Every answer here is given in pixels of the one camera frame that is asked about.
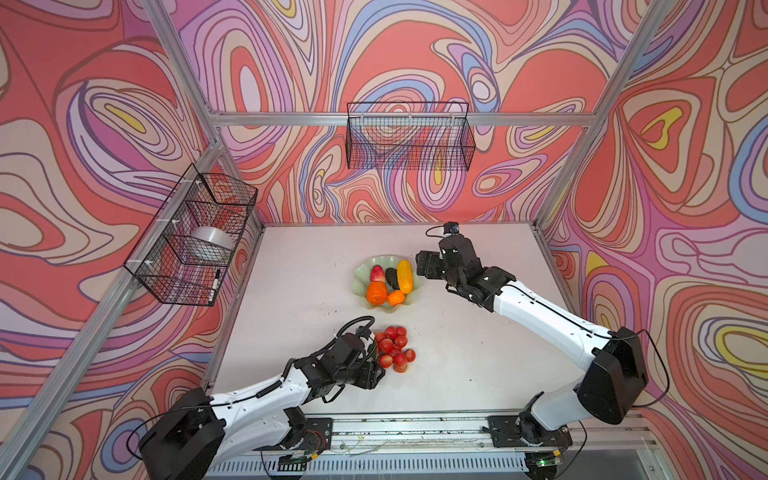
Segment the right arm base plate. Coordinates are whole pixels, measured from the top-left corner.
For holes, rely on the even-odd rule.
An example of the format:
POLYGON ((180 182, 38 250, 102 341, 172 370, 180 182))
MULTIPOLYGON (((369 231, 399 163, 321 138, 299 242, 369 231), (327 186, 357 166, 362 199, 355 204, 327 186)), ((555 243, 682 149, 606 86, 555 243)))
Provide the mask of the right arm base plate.
POLYGON ((495 448, 563 451, 573 445, 570 431, 566 427, 547 431, 532 417, 520 420, 518 415, 492 415, 486 421, 481 431, 491 437, 495 448))

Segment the red lychee bunch with leaf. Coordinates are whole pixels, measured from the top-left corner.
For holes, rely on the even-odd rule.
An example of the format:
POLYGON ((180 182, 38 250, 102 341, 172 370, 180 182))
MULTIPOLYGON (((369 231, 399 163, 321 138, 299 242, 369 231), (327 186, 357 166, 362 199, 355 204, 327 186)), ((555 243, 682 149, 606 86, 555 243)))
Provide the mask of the red lychee bunch with leaf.
POLYGON ((389 326, 374 333, 373 361, 382 369, 405 373, 416 359, 409 347, 408 330, 402 326, 389 326))

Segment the green circuit board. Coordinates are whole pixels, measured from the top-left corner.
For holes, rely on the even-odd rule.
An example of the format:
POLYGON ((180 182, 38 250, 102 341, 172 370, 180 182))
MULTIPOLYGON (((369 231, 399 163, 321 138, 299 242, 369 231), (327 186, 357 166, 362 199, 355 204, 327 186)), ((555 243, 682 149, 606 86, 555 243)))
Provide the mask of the green circuit board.
POLYGON ((281 456, 278 458, 279 471, 304 471, 315 456, 281 456))

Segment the small orange tangerine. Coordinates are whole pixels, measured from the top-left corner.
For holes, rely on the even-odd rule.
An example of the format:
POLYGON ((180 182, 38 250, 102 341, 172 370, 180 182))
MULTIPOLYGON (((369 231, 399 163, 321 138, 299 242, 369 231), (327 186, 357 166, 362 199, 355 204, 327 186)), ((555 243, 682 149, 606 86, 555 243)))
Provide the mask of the small orange tangerine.
POLYGON ((402 291, 400 291, 400 290, 394 290, 394 291, 390 292, 388 297, 387 297, 387 303, 390 306, 400 305, 400 304, 404 303, 405 300, 406 300, 406 295, 402 291))

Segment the large orange fake fruit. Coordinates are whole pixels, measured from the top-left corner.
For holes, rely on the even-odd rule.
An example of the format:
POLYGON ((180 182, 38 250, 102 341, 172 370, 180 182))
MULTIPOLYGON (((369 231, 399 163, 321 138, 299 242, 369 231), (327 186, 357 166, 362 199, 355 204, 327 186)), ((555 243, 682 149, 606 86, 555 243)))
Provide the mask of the large orange fake fruit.
POLYGON ((389 291, 387 284, 381 281, 370 282, 365 297, 372 305, 383 305, 388 301, 389 291))

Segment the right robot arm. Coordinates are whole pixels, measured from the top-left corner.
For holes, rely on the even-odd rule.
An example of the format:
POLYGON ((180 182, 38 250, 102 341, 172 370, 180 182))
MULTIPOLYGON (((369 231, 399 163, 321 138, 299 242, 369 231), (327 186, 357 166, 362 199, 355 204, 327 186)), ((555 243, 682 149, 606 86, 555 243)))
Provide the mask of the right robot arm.
POLYGON ((416 256, 418 275, 443 280, 448 292, 513 320, 558 348, 583 376, 536 394, 518 414, 514 437, 540 446, 560 428, 588 418, 618 425, 648 384, 639 335, 609 330, 555 305, 497 266, 485 266, 456 223, 444 226, 435 251, 416 256))

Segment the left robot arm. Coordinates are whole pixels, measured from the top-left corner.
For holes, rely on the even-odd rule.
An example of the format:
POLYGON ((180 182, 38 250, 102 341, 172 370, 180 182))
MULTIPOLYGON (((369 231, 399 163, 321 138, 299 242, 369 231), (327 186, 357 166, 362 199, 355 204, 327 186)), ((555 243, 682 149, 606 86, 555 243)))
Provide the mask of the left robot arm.
POLYGON ((375 352, 371 330, 361 327, 244 389, 212 396, 201 388, 187 392, 138 442, 148 476, 201 479, 211 466, 246 452, 300 445, 310 433, 304 404, 330 403, 348 385, 376 388, 385 371, 375 352))

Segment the green scalloped fruit bowl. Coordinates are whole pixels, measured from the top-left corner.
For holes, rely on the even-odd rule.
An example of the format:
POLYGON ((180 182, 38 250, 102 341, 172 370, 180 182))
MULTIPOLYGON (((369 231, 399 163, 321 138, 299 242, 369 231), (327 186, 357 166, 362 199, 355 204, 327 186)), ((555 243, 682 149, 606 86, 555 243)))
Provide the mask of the green scalloped fruit bowl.
POLYGON ((421 280, 413 258, 383 255, 356 267, 350 287, 363 307, 392 313, 419 300, 421 280))

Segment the red yellow fake peach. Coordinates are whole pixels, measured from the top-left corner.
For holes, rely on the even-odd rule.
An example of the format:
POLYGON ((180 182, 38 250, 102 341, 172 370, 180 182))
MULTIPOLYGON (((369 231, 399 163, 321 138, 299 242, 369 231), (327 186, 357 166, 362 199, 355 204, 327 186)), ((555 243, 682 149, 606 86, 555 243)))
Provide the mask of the red yellow fake peach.
POLYGON ((385 269, 380 265, 374 265, 371 269, 369 279, 371 283, 374 283, 374 282, 385 283, 386 282, 385 269))

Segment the dark fake avocado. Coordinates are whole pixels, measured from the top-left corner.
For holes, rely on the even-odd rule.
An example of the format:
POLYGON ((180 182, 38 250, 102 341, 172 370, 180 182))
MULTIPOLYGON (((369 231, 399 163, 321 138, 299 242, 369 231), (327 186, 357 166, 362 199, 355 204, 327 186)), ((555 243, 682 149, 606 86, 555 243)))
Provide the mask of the dark fake avocado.
POLYGON ((391 290, 399 290, 398 273, 396 268, 387 268, 386 270, 386 282, 391 290))

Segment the silver tape roll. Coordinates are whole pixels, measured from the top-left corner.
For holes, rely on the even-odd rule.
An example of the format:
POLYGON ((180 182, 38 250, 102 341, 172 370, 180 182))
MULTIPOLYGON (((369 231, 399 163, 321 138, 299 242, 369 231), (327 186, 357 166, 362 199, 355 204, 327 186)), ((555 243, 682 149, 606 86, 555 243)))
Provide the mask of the silver tape roll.
POLYGON ((196 227, 191 232, 191 236, 226 250, 232 250, 234 248, 232 237, 224 230, 213 226, 196 227))

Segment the black marker in basket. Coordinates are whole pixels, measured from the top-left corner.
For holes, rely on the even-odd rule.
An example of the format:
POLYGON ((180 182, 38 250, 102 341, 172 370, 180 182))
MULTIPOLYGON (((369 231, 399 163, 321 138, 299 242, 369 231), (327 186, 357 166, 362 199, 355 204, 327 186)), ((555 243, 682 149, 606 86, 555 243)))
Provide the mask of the black marker in basket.
POLYGON ((211 289, 210 289, 210 292, 209 292, 209 300, 208 300, 208 302, 210 304, 213 304, 215 302, 215 298, 216 298, 217 292, 219 290, 220 283, 221 283, 221 270, 217 269, 215 271, 213 282, 212 282, 212 286, 211 286, 211 289))

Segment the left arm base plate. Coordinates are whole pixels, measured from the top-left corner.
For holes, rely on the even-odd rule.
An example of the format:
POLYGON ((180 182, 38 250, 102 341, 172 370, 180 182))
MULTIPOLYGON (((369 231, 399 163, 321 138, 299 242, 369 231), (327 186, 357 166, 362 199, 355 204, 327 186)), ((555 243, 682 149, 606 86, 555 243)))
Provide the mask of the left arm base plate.
POLYGON ((282 450, 302 450, 306 454, 321 453, 331 447, 333 419, 313 417, 289 422, 289 431, 278 443, 282 450))

